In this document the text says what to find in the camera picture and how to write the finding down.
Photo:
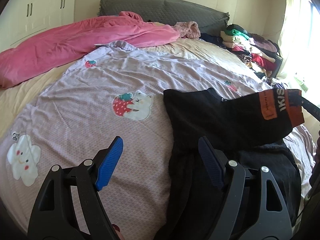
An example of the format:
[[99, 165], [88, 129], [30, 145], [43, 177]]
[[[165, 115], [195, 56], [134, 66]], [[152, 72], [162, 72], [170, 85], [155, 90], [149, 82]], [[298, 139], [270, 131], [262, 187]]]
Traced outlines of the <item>right hand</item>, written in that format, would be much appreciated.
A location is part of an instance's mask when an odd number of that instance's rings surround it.
[[319, 163], [319, 158], [320, 158], [320, 137], [318, 137], [317, 139], [317, 147], [316, 147], [316, 155], [315, 155], [315, 161], [316, 161], [316, 165], [313, 168], [312, 171], [312, 175], [309, 179], [309, 183], [311, 186], [314, 185], [314, 183], [316, 182], [317, 178], [319, 177], [319, 169], [320, 169], [320, 163]]

